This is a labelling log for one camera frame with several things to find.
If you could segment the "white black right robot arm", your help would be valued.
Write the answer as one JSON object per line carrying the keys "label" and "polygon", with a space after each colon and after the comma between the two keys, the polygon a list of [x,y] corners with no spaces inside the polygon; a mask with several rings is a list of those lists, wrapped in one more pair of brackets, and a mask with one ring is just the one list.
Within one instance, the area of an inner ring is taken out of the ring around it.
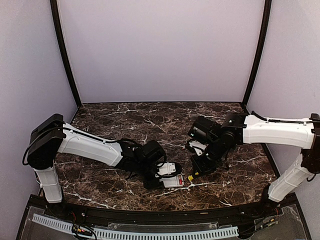
{"label": "white black right robot arm", "polygon": [[255,205],[255,213],[260,217],[266,217],[275,203],[303,181],[320,173],[320,116],[316,113],[302,119],[262,117],[254,111],[229,113],[222,124],[199,116],[188,136],[191,139],[186,148],[194,154],[189,181],[214,172],[237,145],[278,144],[301,149],[284,174],[264,189],[263,200]]}

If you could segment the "white remote control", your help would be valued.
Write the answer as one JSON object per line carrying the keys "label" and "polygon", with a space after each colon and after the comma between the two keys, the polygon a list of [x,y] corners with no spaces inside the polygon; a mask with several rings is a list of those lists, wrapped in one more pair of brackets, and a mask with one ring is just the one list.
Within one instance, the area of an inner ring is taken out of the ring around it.
{"label": "white remote control", "polygon": [[165,188],[180,188],[183,187],[183,185],[179,185],[178,175],[170,178],[161,178],[160,181],[163,182]]}

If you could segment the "red AAA battery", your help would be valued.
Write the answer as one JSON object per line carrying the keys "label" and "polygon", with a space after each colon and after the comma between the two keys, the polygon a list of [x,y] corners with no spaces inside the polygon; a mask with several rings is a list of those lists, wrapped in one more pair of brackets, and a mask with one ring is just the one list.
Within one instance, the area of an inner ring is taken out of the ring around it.
{"label": "red AAA battery", "polygon": [[184,184],[183,176],[179,174],[177,177],[178,177],[179,185],[183,185]]}

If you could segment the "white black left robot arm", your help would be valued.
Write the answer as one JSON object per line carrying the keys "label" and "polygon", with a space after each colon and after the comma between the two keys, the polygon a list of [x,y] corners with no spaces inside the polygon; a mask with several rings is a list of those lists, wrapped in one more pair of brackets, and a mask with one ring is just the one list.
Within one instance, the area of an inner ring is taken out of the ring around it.
{"label": "white black left robot arm", "polygon": [[60,218],[67,218],[71,208],[63,201],[54,166],[58,153],[84,157],[135,173],[142,177],[143,186],[148,190],[165,187],[156,165],[165,156],[165,151],[158,142],[152,140],[142,145],[128,138],[104,139],[72,127],[64,122],[61,114],[55,113],[31,132],[22,164],[33,168],[51,210]]}

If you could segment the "yellow handled screwdriver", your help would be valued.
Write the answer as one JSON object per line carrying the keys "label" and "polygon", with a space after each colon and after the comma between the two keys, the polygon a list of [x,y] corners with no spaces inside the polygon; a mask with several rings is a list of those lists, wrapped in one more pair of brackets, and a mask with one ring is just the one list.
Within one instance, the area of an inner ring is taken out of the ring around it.
{"label": "yellow handled screwdriver", "polygon": [[200,177],[200,173],[198,171],[195,171],[191,175],[189,175],[187,177],[187,179],[192,182],[193,180],[195,180],[195,179],[197,179],[199,177]]}

